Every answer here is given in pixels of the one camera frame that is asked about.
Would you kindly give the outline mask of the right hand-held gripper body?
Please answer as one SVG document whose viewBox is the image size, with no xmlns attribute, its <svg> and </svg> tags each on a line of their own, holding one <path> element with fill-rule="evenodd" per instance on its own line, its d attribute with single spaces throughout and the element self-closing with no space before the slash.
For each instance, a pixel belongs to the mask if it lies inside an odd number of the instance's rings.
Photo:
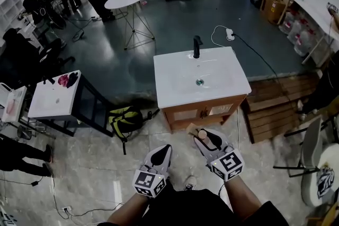
<svg viewBox="0 0 339 226">
<path fill-rule="evenodd" d="M 234 149 L 208 162 L 207 166 L 211 172 L 220 177 L 224 182 L 227 182 L 242 173 L 244 160 L 239 150 Z"/>
</svg>

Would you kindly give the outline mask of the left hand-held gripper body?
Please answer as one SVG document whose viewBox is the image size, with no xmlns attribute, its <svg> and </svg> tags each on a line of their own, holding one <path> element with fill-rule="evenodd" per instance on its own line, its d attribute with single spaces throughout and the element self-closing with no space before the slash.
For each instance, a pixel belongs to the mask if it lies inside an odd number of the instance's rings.
<svg viewBox="0 0 339 226">
<path fill-rule="evenodd" d="M 166 187 L 166 180 L 169 176 L 169 165 L 160 169 L 143 164 L 135 171 L 132 185 L 136 193 L 156 198 L 160 192 Z"/>
</svg>

